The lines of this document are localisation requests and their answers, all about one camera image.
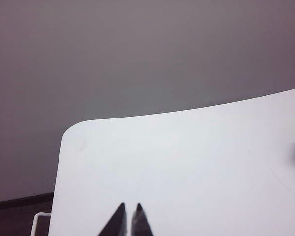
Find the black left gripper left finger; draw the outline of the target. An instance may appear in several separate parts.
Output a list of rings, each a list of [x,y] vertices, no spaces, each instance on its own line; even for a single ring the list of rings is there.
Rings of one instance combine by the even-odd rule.
[[[125,203],[121,203],[107,224],[99,233],[99,236],[125,236],[127,235],[127,214]]]

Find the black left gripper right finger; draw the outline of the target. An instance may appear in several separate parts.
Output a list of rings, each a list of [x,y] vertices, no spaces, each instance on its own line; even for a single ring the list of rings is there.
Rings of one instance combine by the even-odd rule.
[[[152,229],[140,203],[137,203],[131,223],[132,236],[153,236]]]

